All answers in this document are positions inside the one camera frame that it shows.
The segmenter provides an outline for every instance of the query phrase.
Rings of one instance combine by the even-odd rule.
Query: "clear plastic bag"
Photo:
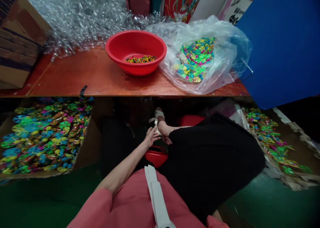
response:
[[[232,83],[247,69],[252,44],[247,36],[237,27],[215,16],[185,24],[159,23],[146,28],[167,45],[167,54],[160,63],[166,77],[178,88],[193,94],[207,94]],[[190,82],[177,72],[186,62],[181,52],[182,46],[189,46],[201,38],[215,38],[213,59],[205,64],[205,76],[200,82]]]

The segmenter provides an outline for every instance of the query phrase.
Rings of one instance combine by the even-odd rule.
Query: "pink sleeve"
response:
[[[207,228],[229,228],[229,226],[209,215],[207,217]]]
[[[111,205],[110,191],[100,189],[93,192],[67,228],[101,227],[107,222],[106,217],[110,213]]]

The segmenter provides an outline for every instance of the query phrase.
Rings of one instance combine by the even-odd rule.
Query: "black pants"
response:
[[[197,126],[180,128],[169,135],[169,157],[158,168],[185,201],[190,211],[206,224],[208,215],[244,188],[265,166],[256,140],[229,118],[214,114]],[[138,144],[129,128],[115,118],[102,121],[103,173],[107,175]],[[135,171],[151,164],[143,158]]]

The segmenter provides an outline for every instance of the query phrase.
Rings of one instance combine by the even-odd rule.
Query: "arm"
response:
[[[107,189],[114,196],[119,188],[131,176],[137,164],[144,156],[146,151],[153,145],[153,142],[159,140],[159,135],[155,132],[156,127],[149,128],[144,141],[131,152],[119,165],[117,165],[103,180],[95,190]]]

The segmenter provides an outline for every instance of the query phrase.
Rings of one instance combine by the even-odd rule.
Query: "white sandal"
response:
[[[154,118],[149,119],[149,123],[154,121],[154,125],[156,126],[156,132],[162,136],[162,134],[158,130],[158,119],[157,119],[158,116],[163,116],[164,118],[164,114],[161,108],[156,108],[156,110],[154,111]]]

